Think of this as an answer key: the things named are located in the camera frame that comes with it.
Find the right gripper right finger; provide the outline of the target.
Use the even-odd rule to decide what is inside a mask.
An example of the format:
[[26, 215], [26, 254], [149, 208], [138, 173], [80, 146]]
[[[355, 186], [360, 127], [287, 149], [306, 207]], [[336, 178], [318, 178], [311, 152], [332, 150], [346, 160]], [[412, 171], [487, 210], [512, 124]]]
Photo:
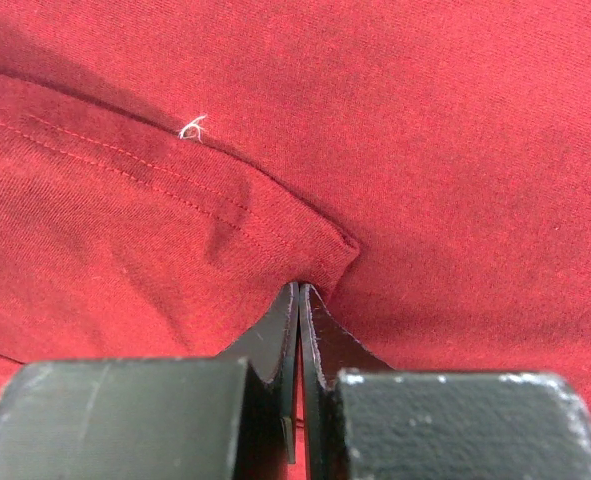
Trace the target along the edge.
[[342, 369], [386, 372], [392, 367], [336, 322], [311, 284], [300, 286], [299, 337], [307, 477], [348, 479], [338, 374]]

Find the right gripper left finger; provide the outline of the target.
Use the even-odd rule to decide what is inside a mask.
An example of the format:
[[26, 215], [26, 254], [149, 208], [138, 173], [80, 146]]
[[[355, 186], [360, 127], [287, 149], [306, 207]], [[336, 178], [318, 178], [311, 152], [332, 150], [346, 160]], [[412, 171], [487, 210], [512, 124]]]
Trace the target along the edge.
[[227, 348], [220, 358], [246, 358], [276, 403], [286, 460], [296, 460], [299, 285], [281, 288], [266, 313]]

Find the dark maroon t shirt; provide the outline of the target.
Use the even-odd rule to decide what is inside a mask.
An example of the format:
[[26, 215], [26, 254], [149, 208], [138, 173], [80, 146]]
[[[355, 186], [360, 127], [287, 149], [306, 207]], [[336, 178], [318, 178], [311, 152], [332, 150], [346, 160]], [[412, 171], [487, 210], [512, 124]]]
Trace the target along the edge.
[[213, 355], [292, 280], [591, 411], [591, 1], [0, 1], [0, 388]]

